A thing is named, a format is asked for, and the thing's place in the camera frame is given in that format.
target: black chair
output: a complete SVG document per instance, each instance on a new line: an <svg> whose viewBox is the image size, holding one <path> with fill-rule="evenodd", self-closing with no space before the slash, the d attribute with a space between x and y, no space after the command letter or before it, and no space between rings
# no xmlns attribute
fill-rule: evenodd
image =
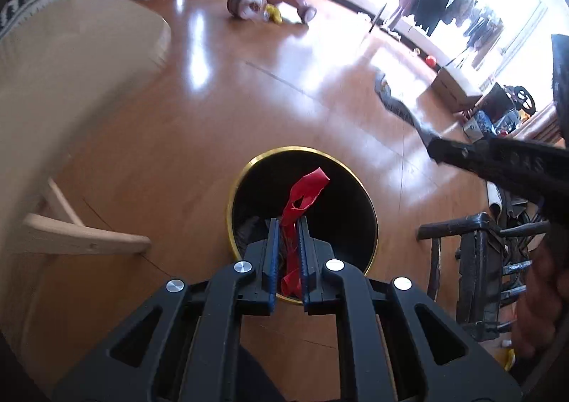
<svg viewBox="0 0 569 402"><path fill-rule="evenodd" d="M549 223L542 221L500 229L485 212L420 226L417 240L432 240L427 295L436 300L440 287L440 239L460 235L460 248L455 255L460 260L461 276L459 300L456 303L457 323L479 342L510 331L512 322L500 323L498 320L500 307L516 301L526 287L514 285L510 289L503 289L502 277L527 269L531 261L508 262L507 241L545 233L548 227Z"/></svg>

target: small red ball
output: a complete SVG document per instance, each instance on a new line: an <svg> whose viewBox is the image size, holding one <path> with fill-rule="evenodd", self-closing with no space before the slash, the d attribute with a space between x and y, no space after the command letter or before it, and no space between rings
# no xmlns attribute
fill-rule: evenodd
<svg viewBox="0 0 569 402"><path fill-rule="evenodd" d="M429 68L434 68L436 67L436 58L434 58L432 55L429 55L427 58L425 58L425 63Z"/></svg>

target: human hand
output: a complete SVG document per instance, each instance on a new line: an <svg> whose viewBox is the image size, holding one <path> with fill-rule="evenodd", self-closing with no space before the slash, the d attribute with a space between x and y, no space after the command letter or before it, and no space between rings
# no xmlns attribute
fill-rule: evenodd
<svg viewBox="0 0 569 402"><path fill-rule="evenodd" d="M526 276L527 290L517 302L511 340L516 354L531 358L555 336L563 300L569 301L569 269L559 273L549 248L541 242Z"/></svg>

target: gold rim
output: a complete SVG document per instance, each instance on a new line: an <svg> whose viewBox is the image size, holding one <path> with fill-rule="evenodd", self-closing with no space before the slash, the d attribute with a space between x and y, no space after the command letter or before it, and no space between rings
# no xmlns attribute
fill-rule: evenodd
<svg viewBox="0 0 569 402"><path fill-rule="evenodd" d="M227 214L226 214L227 233L229 235L229 242L231 243L231 251L233 251L233 256L235 257L235 259L237 261L241 261L241 254L239 253L239 250L237 249L237 243L235 242L235 237L233 236L233 200L235 199L235 195L237 194L237 189L239 189L239 186L241 185L243 178L247 175L249 170L253 166L255 166L255 164L257 164L262 159L265 159L266 157L270 157L272 155L276 155L277 153L282 153L282 152L309 152L309 153L315 153L316 155L320 155L322 157L328 158L328 159L334 161L336 164L343 167L356 180L356 182L358 184L360 184L360 187L362 188L362 190L365 192L366 196L368 197L369 203L372 206L374 218L376 220L376 247L373 250L372 258L369 261L369 264L366 267L365 272L363 273L364 275L367 275L369 272L369 269L373 265L373 262L376 260L376 254L377 254L377 251L379 249L379 223L377 221L376 209L373 206L372 199L369 197L368 191L365 189L365 187L363 186L361 181L352 172L352 170L349 169L348 166L346 166L345 164L343 164L341 161L337 160L336 158L331 157L327 153L321 152L320 150L317 150L317 149L311 149L309 147L288 146L288 147L278 147L276 149L269 150L268 152L264 152L264 153L261 153L260 155L257 155L255 158L253 158L251 161L249 161L249 163L247 163L245 165L245 167L243 168L243 170L240 172L239 176L235 180L235 183L233 184L233 187L231 188L231 192L229 193L229 203L227 205ZM296 300L296 299L290 298L288 296L283 296L282 294L279 294L279 293L277 293L277 297L283 301L286 301L286 302L289 302L292 304L297 304L297 305L302 304L302 301L300 301L300 300Z"/></svg>

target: steering wheel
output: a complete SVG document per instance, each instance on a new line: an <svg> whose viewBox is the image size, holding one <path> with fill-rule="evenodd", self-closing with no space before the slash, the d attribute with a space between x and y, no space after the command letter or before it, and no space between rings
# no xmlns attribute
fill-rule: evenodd
<svg viewBox="0 0 569 402"><path fill-rule="evenodd" d="M525 87L514 87L514 93L511 96L511 100L514 102L516 110L523 110L529 116L533 116L536 113L536 103Z"/></svg>

